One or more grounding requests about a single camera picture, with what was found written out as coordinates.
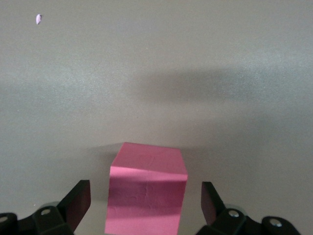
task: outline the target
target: screw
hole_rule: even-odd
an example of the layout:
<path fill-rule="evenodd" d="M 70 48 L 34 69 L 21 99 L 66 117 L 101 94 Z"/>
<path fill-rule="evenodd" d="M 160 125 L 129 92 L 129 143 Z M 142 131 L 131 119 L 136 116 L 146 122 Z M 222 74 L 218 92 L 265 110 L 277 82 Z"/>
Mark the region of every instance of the screw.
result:
<path fill-rule="evenodd" d="M 228 214 L 229 214 L 231 217 L 235 217 L 235 218 L 239 217 L 238 212 L 236 212 L 236 211 L 234 211 L 234 210 L 229 211 Z"/>
<path fill-rule="evenodd" d="M 270 219 L 269 222 L 275 227 L 282 227 L 282 223 L 278 219 Z"/>
<path fill-rule="evenodd" d="M 8 220 L 7 216 L 0 217 L 0 223 L 7 221 L 7 220 Z"/>
<path fill-rule="evenodd" d="M 45 210 L 43 210 L 40 214 L 41 214 L 41 215 L 45 215 L 45 214 L 49 214 L 50 212 L 51 212 L 50 209 L 45 209 Z"/>

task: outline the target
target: pink cube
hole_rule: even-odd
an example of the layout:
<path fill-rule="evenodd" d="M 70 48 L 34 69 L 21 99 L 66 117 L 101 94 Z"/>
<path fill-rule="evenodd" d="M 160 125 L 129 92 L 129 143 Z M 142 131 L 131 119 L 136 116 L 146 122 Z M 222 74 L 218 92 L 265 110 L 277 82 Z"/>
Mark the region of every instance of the pink cube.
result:
<path fill-rule="evenodd" d="M 179 149 L 124 143 L 110 168 L 105 233 L 177 235 L 187 178 Z"/>

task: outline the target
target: pink block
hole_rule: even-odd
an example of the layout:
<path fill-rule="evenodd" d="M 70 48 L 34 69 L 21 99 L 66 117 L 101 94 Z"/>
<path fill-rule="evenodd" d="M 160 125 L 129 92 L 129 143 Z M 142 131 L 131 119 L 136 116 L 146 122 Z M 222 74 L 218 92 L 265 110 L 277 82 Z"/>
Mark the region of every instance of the pink block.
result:
<path fill-rule="evenodd" d="M 124 143 L 110 168 L 105 233 L 177 235 L 187 177 L 179 149 Z"/>

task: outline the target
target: small pink speck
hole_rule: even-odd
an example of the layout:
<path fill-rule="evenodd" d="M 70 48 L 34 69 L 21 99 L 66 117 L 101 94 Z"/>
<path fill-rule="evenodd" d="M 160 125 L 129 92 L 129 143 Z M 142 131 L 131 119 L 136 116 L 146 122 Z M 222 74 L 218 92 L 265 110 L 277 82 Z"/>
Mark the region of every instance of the small pink speck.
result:
<path fill-rule="evenodd" d="M 41 15 L 38 14 L 38 15 L 36 16 L 36 23 L 39 24 L 40 21 L 41 21 Z"/>

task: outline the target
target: block front face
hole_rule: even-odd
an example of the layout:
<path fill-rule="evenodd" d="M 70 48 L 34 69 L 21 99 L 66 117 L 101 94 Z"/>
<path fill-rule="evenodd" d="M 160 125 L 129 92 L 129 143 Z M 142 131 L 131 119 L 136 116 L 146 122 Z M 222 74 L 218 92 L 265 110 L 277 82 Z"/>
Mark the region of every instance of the block front face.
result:
<path fill-rule="evenodd" d="M 105 233 L 176 235 L 186 181 L 187 174 L 112 164 Z"/>

